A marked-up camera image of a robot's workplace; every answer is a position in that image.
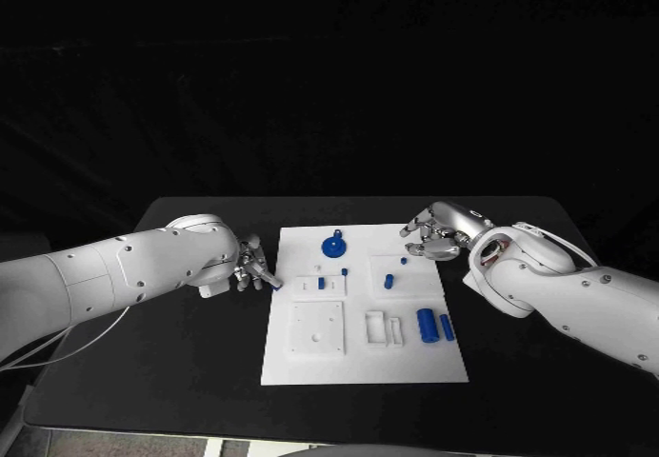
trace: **blue object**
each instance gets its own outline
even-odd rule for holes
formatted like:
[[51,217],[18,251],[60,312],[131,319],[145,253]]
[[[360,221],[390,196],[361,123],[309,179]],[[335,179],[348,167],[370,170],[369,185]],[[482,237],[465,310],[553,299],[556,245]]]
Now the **blue object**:
[[393,275],[387,274],[384,278],[384,288],[392,288],[393,287]]
[[345,242],[343,241],[338,229],[332,231],[332,236],[322,242],[321,250],[331,259],[345,253]]
[[415,318],[418,319],[420,341],[423,343],[436,343],[439,341],[439,333],[436,331],[435,315],[432,313],[432,309],[419,309],[415,312]]
[[449,327],[448,316],[445,314],[439,316],[439,321],[442,321],[445,340],[452,341],[455,337],[452,336],[452,328]]

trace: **white board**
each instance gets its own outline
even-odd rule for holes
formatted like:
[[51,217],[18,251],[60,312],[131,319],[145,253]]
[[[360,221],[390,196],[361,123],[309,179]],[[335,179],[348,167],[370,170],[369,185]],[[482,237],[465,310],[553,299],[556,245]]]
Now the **white board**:
[[[433,344],[420,342],[415,311],[419,308],[431,308],[436,320],[439,314],[446,314],[444,290],[435,263],[420,257],[409,256],[405,251],[405,244],[418,243],[419,240],[418,232],[406,238],[399,237],[402,226],[403,223],[281,229],[275,276],[283,282],[283,287],[272,293],[262,386],[468,382],[458,347],[459,329],[452,328],[455,340],[448,342],[438,321],[439,342]],[[341,230],[347,249],[341,257],[331,259],[324,256],[320,246],[335,229]],[[383,278],[374,277],[382,276],[382,273],[377,272],[379,267],[373,256],[387,256],[386,268],[396,268],[392,273],[390,290],[396,290],[397,286],[405,287],[407,292],[402,295],[380,298],[377,286],[382,283],[383,287],[384,284]],[[405,266],[399,264],[400,257],[407,258]],[[315,297],[312,294],[304,295],[301,298],[295,294],[299,276],[337,276],[343,268],[348,271],[341,298],[328,298],[322,294]],[[341,303],[343,356],[337,350],[335,356],[331,357],[324,354],[307,354],[299,357],[292,355],[289,350],[294,306],[299,309],[301,304],[314,302]],[[366,345],[364,314],[366,311],[373,310],[383,312],[386,323],[389,318],[399,319],[402,347],[392,344],[389,330],[386,330],[383,348],[370,348]],[[321,329],[315,327],[312,334],[320,331]]]

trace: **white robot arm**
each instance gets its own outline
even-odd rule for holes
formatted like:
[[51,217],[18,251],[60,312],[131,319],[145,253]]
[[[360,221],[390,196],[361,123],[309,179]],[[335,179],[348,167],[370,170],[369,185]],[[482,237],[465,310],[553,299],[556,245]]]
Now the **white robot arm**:
[[[625,364],[659,374],[659,284],[612,268],[526,223],[494,227],[474,211],[433,203],[402,228],[420,230],[410,255],[449,260],[469,252],[467,286],[513,317],[536,309],[553,328]],[[576,268],[566,251],[589,263]]]
[[165,228],[0,264],[0,360],[54,331],[145,302],[183,285],[208,298],[243,290],[268,272],[259,239],[239,240],[210,214],[185,216]]

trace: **table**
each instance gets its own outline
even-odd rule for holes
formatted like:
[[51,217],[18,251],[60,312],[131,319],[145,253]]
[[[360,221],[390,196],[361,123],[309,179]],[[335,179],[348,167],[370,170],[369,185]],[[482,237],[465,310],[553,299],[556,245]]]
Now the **table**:
[[[281,227],[402,224],[441,199],[161,198],[135,230],[213,213],[239,236],[260,235],[273,266]],[[497,225],[529,222],[588,251],[552,199],[449,199]],[[511,455],[659,451],[654,378],[559,335],[537,313],[526,319],[500,313],[461,283],[464,254],[436,267],[467,384],[260,387],[270,292],[230,290],[204,300],[184,287],[136,305],[100,340],[47,368],[25,423]],[[77,326],[57,354],[86,343],[115,317]]]

